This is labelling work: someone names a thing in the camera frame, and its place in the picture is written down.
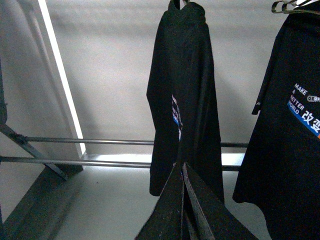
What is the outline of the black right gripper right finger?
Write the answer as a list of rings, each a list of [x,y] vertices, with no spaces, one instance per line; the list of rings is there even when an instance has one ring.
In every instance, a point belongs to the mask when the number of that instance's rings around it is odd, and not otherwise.
[[[257,239],[186,163],[182,172],[186,190],[184,240]]]

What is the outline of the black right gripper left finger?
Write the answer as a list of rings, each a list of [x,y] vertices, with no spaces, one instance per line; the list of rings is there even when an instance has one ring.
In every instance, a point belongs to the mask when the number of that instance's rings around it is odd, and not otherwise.
[[[184,179],[174,166],[153,212],[135,237],[136,240],[180,240],[184,209]]]

